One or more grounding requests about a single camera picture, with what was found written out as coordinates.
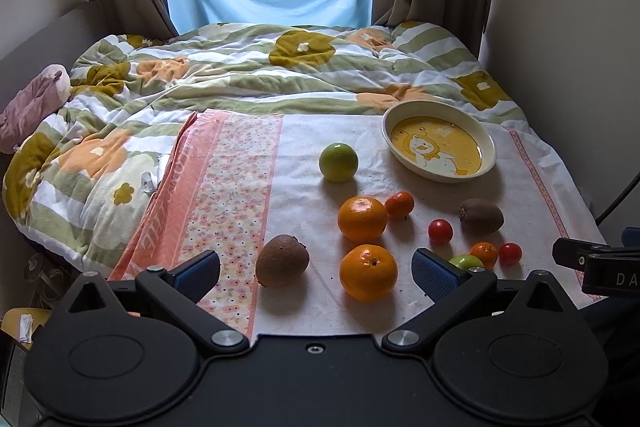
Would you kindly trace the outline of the small green apple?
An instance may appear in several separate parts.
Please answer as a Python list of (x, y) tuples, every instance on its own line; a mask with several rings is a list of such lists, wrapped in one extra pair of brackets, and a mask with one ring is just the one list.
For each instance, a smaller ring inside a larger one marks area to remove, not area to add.
[(449, 259), (449, 262), (462, 271), (466, 271), (471, 268), (484, 268), (483, 261), (473, 255), (454, 256)]

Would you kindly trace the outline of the small mandarin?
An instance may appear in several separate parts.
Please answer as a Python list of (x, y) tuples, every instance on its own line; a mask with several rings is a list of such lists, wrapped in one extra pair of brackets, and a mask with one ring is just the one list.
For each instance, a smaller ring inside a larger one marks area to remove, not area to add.
[(406, 191), (396, 192), (384, 202), (387, 217), (390, 220), (404, 220), (414, 208), (414, 198)]
[(489, 270), (495, 266), (499, 257), (498, 249), (488, 242), (475, 243), (470, 248), (470, 254), (480, 259), (484, 267)]

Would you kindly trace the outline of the red cherry tomato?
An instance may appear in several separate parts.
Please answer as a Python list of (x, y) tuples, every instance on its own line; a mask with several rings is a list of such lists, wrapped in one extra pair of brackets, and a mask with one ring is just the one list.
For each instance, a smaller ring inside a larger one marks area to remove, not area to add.
[(498, 257), (503, 267), (513, 267), (522, 260), (523, 251), (517, 243), (505, 243), (498, 249)]
[(447, 245), (454, 236), (454, 229), (447, 220), (433, 220), (427, 228), (428, 238), (434, 245)]

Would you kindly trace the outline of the brown kiwi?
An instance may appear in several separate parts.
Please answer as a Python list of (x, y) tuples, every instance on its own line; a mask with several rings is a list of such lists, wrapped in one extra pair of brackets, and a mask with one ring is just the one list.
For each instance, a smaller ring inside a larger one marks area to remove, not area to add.
[(500, 208), (492, 202), (470, 198), (459, 207), (459, 221), (465, 232), (491, 234), (503, 226), (504, 217)]
[(295, 236), (280, 234), (262, 247), (255, 265), (258, 283), (282, 287), (296, 282), (306, 271), (309, 253)]

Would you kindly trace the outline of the large orange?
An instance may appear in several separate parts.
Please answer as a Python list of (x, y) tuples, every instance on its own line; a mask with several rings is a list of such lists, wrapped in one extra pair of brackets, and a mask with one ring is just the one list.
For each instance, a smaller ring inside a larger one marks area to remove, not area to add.
[(340, 264), (340, 282), (345, 293), (360, 303), (375, 303), (389, 296), (397, 277), (394, 256), (378, 245), (357, 246)]
[(336, 222), (342, 234), (352, 243), (371, 243), (384, 233), (387, 212), (376, 198), (355, 196), (343, 202)]

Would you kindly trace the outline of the large green apple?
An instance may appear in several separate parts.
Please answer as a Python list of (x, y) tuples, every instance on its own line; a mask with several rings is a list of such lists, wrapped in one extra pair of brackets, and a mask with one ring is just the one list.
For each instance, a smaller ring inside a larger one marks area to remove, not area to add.
[(319, 157), (319, 168), (330, 182), (342, 183), (351, 180), (358, 170), (359, 160), (355, 150), (345, 143), (328, 145)]

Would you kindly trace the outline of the floral striped duvet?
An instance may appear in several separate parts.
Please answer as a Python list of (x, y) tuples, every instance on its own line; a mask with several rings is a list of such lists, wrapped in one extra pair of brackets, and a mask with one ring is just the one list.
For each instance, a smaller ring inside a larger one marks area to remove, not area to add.
[(521, 107), (447, 29), (210, 24), (167, 40), (109, 35), (81, 54), (70, 98), (11, 154), (17, 230), (110, 274), (194, 112), (368, 115), (426, 98), (526, 130)]

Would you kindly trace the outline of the cream bowl with bear print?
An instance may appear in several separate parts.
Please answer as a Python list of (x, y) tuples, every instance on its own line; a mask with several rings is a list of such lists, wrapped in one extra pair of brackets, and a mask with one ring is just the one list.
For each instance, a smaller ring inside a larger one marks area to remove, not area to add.
[(462, 183), (495, 167), (494, 140), (474, 117), (450, 105), (414, 100), (383, 115), (390, 153), (407, 169), (439, 183)]

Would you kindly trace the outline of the white pink patterned cloth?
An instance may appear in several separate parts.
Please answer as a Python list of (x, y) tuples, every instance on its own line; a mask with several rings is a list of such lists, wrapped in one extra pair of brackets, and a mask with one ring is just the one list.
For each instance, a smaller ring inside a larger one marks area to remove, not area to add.
[[(460, 204), (482, 198), (504, 217), (489, 242), (517, 243), (523, 251), (518, 265), (497, 268), (499, 277), (551, 271), (574, 303), (585, 306), (577, 274), (551, 257), (560, 237), (602, 239), (570, 174), (535, 135), (498, 124), (489, 133), (497, 147), (495, 167), (471, 181), (442, 184), (401, 165), (378, 116), (195, 117), (113, 277), (130, 279), (151, 265), (171, 268), (213, 249), (220, 279), (203, 308), (244, 334), (381, 335), (430, 305), (410, 272), (413, 251), (430, 243), (428, 225), (436, 219), (456, 225)], [(358, 170), (347, 182), (330, 182), (320, 171), (320, 154), (332, 143), (348, 144), (358, 156)], [(384, 200), (399, 191), (410, 193), (416, 205), (380, 237), (397, 262), (397, 284), (388, 297), (360, 303), (338, 277), (350, 249), (337, 226), (338, 210), (352, 196)], [(264, 287), (256, 279), (256, 260), (280, 234), (306, 246), (308, 267), (291, 285)]]

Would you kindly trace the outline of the pink plush toy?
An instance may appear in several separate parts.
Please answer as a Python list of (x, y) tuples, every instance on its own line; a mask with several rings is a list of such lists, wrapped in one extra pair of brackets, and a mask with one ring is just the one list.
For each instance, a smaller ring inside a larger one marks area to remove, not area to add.
[(70, 98), (70, 76), (60, 64), (43, 69), (1, 113), (1, 153), (12, 154), (38, 124)]

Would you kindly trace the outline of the grey bed headboard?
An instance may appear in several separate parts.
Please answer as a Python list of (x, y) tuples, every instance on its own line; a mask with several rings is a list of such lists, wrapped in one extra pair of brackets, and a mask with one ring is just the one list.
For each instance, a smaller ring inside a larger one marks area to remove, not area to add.
[(1, 109), (45, 67), (60, 64), (70, 70), (86, 49), (107, 35), (100, 6), (89, 1), (29, 37), (1, 60)]

